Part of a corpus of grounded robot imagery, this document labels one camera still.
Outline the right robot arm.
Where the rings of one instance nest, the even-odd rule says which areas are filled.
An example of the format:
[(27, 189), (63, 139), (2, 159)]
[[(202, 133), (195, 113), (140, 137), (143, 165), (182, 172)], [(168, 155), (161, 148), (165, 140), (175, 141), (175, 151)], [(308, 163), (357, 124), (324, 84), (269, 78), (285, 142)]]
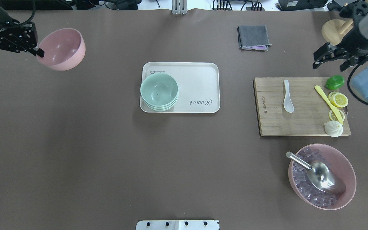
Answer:
[(353, 19), (354, 27), (337, 45), (325, 43), (314, 52), (313, 68), (337, 59), (345, 62), (340, 70), (355, 67), (347, 79), (349, 92), (360, 102), (368, 105), (368, 67), (354, 75), (358, 67), (368, 62), (368, 3), (359, 1), (343, 6), (339, 12), (343, 18)]

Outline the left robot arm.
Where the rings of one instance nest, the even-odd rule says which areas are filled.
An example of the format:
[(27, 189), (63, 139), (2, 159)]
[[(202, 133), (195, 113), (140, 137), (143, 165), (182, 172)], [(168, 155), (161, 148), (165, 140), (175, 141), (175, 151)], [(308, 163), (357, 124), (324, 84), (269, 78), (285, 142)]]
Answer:
[(32, 22), (35, 14), (35, 0), (32, 0), (32, 14), (25, 22), (10, 17), (0, 6), (0, 50), (15, 53), (25, 51), (44, 58), (45, 51), (38, 47), (37, 30), (35, 23)]

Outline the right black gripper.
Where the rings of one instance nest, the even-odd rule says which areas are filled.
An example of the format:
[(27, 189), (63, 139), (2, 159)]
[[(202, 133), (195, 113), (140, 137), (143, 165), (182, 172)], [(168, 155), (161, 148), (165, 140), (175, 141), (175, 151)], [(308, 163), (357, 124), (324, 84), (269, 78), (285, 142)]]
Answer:
[(339, 59), (346, 60), (340, 65), (340, 71), (343, 72), (349, 67), (353, 67), (368, 58), (368, 51), (364, 54), (356, 54), (341, 48), (338, 45), (332, 45), (326, 42), (326, 48), (319, 48), (313, 53), (314, 62), (313, 69), (316, 70), (321, 64), (325, 62), (336, 61)]

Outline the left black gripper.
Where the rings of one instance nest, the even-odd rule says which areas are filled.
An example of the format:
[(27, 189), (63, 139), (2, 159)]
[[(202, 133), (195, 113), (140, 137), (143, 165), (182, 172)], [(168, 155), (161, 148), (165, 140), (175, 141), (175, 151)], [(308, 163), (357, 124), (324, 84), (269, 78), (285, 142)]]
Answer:
[(28, 51), (36, 57), (45, 56), (45, 51), (38, 47), (38, 35), (33, 22), (16, 28), (0, 29), (0, 50), (16, 53)]

